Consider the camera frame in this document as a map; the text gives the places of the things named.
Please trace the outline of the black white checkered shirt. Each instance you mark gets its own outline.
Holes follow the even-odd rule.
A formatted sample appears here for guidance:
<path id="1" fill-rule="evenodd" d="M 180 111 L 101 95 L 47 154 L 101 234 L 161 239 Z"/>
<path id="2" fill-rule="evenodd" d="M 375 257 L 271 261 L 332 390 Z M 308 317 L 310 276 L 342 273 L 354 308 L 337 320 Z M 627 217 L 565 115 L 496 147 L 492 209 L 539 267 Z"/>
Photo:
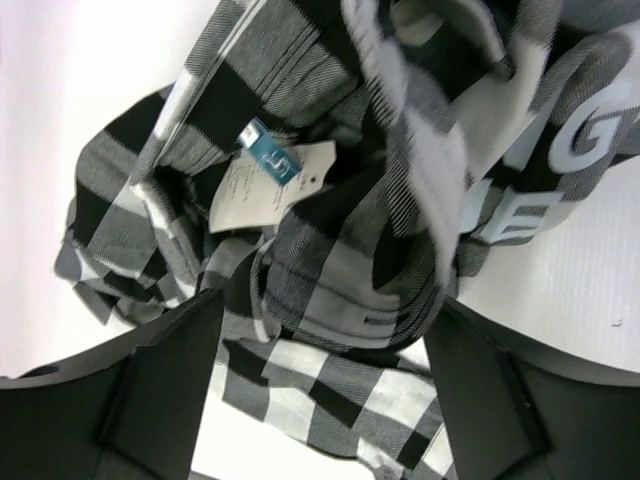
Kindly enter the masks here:
<path id="1" fill-rule="evenodd" d="M 215 392 L 378 479 L 457 472 L 400 358 L 490 252 L 563 222 L 639 152 L 635 1 L 222 1 L 176 81 L 81 151 L 56 274 L 103 322 L 224 295 Z M 244 153 L 322 189 L 212 233 Z"/>

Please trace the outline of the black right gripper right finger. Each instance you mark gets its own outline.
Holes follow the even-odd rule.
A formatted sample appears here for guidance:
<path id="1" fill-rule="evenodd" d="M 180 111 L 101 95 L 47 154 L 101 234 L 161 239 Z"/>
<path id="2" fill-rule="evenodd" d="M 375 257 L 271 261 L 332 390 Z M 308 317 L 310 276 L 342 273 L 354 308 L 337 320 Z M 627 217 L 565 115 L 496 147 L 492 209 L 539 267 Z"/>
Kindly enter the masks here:
<path id="1" fill-rule="evenodd" d="M 636 479 L 639 376 L 447 299 L 424 338 L 460 479 Z"/>

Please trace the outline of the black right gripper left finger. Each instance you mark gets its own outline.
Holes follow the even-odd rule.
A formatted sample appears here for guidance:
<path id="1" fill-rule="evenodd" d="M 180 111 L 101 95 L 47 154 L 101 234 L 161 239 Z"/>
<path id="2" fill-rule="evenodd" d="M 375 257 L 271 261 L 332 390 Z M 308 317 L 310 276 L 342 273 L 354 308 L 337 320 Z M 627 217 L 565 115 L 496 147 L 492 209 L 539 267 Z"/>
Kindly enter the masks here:
<path id="1" fill-rule="evenodd" d="M 186 479 L 218 348 L 206 291 L 94 348 L 1 380 L 4 479 Z"/>

